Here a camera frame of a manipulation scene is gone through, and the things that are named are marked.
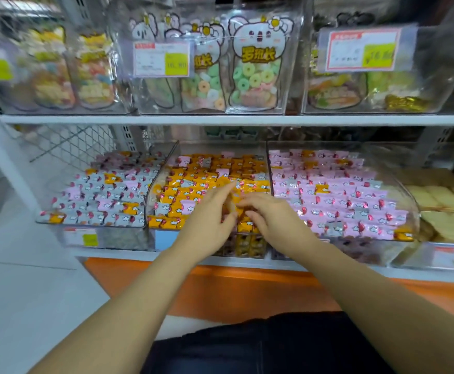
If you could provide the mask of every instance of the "white shelf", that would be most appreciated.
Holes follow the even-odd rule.
[[[454,115],[353,114],[306,116],[239,115],[145,115],[145,116],[12,116],[1,115],[7,124],[76,125],[276,125],[276,126],[454,126]]]
[[[122,260],[153,261],[158,257],[158,252],[124,251],[116,249],[97,248],[66,248],[69,253],[76,257],[102,257],[116,258]],[[305,271],[301,265],[294,261],[270,260],[238,257],[208,257],[200,265],[229,266],[236,268],[255,268],[272,270]],[[415,281],[438,281],[453,282],[453,270],[413,270],[392,267],[381,267],[369,265],[371,269],[389,278],[408,279]]]

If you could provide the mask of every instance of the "yellow price label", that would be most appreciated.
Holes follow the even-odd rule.
[[[97,234],[83,234],[83,245],[86,247],[98,247],[99,241],[97,240]]]
[[[165,76],[189,75],[189,56],[179,53],[165,53]]]
[[[14,78],[12,69],[5,59],[0,59],[0,81],[9,81]]]
[[[364,68],[391,68],[395,58],[396,43],[367,44],[364,47]]]

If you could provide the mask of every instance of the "gold foil wrapper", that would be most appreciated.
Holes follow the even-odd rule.
[[[425,112],[429,102],[419,97],[397,97],[388,94],[385,97],[386,110],[403,112]]]

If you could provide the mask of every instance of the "left hand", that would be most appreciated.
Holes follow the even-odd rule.
[[[235,186],[234,181],[208,190],[194,208],[171,248],[180,250],[191,258],[194,264],[218,251],[237,222],[236,212],[230,213],[222,222],[222,206]]]

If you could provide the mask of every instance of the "black shorts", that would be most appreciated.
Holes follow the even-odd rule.
[[[141,374],[394,373],[344,312],[288,313],[156,341]]]

